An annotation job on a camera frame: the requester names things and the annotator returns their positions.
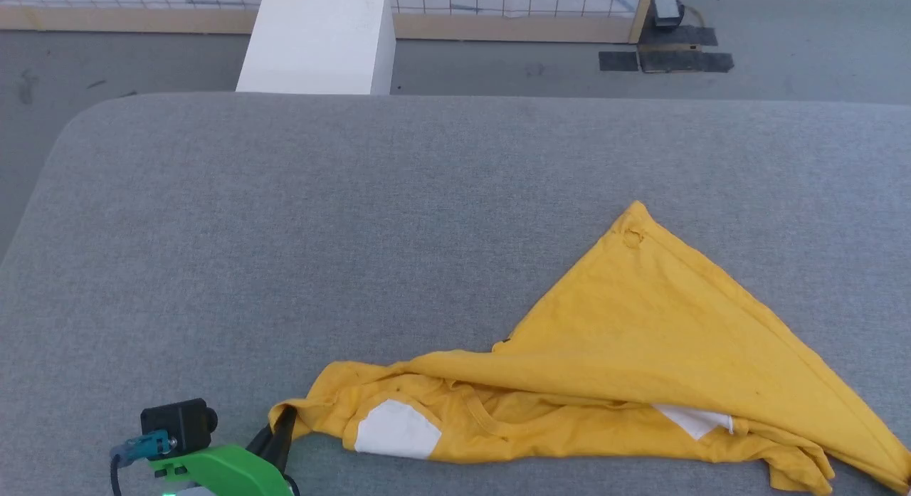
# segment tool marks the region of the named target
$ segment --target yellow t-shirt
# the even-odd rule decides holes
[[[826,453],[904,495],[911,453],[816,353],[640,202],[492,352],[322,371],[294,437],[447,463],[542,456],[762,458],[829,494]]]

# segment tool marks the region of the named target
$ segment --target gray fabric surface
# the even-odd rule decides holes
[[[486,350],[634,199],[911,444],[909,125],[773,102],[108,101],[62,133],[0,267],[0,487],[106,493],[144,406],[203,396],[216,441],[246,443],[332,360]],[[836,470],[836,494],[888,494]],[[761,463],[458,466],[317,435],[289,471],[305,494],[778,493]],[[162,489],[143,463],[121,479]]]

